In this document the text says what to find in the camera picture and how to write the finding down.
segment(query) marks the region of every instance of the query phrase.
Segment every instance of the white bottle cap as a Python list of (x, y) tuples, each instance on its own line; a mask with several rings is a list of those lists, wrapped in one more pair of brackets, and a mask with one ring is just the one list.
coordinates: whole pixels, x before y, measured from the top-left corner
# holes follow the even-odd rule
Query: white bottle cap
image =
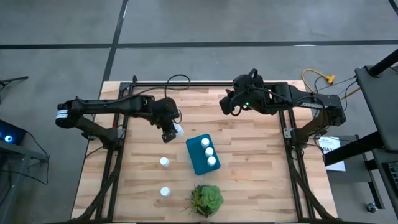
[(206, 151), (205, 151), (206, 157), (212, 156), (213, 153), (214, 153), (214, 150), (213, 150), (212, 147), (208, 147), (208, 148), (206, 149)]
[(168, 187), (162, 187), (162, 189), (160, 190), (160, 194), (163, 197), (167, 197), (170, 195), (170, 189)]
[(175, 130), (177, 131), (176, 135), (180, 136), (180, 137), (183, 136), (184, 130), (181, 128), (181, 125), (175, 124), (175, 123), (173, 125), (174, 125)]
[(164, 167), (168, 167), (170, 165), (169, 159), (166, 157), (160, 158), (160, 164)]
[(214, 156), (210, 156), (210, 157), (207, 159), (207, 164), (209, 164), (209, 166), (215, 165), (215, 164), (216, 164), (216, 158), (215, 158)]
[(203, 139), (201, 140), (201, 146), (202, 146), (204, 149), (206, 149), (207, 147), (209, 147), (209, 143), (210, 143), (210, 141), (209, 141), (208, 138), (203, 138)]

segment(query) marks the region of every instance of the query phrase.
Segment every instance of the teal box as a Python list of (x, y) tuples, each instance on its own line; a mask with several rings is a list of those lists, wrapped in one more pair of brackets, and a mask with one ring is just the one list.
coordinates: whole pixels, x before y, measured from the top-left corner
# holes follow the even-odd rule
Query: teal box
[[(205, 150), (201, 146), (201, 140), (203, 138), (209, 139), (209, 147), (214, 149), (213, 156), (216, 158), (216, 164), (214, 166), (209, 166), (207, 164), (207, 157), (205, 155)], [(191, 162), (193, 166), (193, 170), (196, 175), (203, 175), (208, 172), (218, 170), (221, 167), (220, 161), (218, 160), (216, 149), (214, 148), (213, 141), (209, 134), (202, 134), (201, 136), (197, 136), (194, 138), (188, 139), (186, 142), (189, 156), (191, 157)]]

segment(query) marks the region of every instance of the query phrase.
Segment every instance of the paper sign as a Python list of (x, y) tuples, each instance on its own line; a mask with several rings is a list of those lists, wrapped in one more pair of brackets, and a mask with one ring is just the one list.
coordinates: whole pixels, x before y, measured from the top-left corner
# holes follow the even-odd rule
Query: paper sign
[[(319, 146), (323, 149), (323, 153), (327, 154), (335, 149), (340, 147), (340, 140), (338, 137), (329, 137), (329, 136), (322, 136), (319, 139)], [(337, 162), (330, 166), (326, 167), (326, 170), (333, 170), (333, 171), (346, 171), (346, 167), (344, 165), (344, 161)]]

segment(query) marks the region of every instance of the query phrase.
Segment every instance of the small white bottle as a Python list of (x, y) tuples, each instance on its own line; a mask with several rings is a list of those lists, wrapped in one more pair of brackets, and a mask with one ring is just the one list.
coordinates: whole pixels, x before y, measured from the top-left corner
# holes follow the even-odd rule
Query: small white bottle
[(210, 157), (207, 159), (207, 164), (208, 164), (209, 166), (214, 166), (214, 165), (216, 164), (216, 158), (215, 158), (214, 156), (210, 156)]
[(207, 147), (209, 147), (209, 144), (210, 144), (210, 141), (209, 141), (208, 138), (203, 138), (203, 139), (201, 140), (201, 146), (202, 146), (202, 148), (207, 149)]
[(210, 157), (210, 156), (212, 156), (214, 154), (214, 149), (212, 148), (212, 147), (208, 147), (206, 150), (205, 150), (205, 155), (206, 155), (206, 157)]
[(162, 165), (162, 167), (169, 167), (169, 165), (170, 165), (170, 161), (169, 161), (169, 159), (168, 158), (166, 158), (166, 157), (162, 157), (162, 158), (160, 158), (160, 164)]
[(175, 123), (173, 125), (174, 125), (175, 130), (177, 131), (177, 133), (175, 135), (177, 135), (179, 137), (183, 136), (184, 130), (181, 128), (181, 125), (175, 124)]
[(170, 195), (171, 191), (168, 187), (162, 187), (162, 189), (160, 190), (160, 194), (163, 197), (168, 197)]

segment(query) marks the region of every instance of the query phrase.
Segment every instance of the blue light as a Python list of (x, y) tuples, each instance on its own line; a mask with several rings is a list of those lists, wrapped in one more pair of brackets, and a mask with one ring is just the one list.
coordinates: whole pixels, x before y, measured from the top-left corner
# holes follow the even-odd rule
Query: blue light
[(11, 141), (12, 141), (12, 137), (11, 137), (11, 136), (6, 136), (6, 137), (4, 138), (4, 140), (5, 140), (6, 142), (11, 142)]

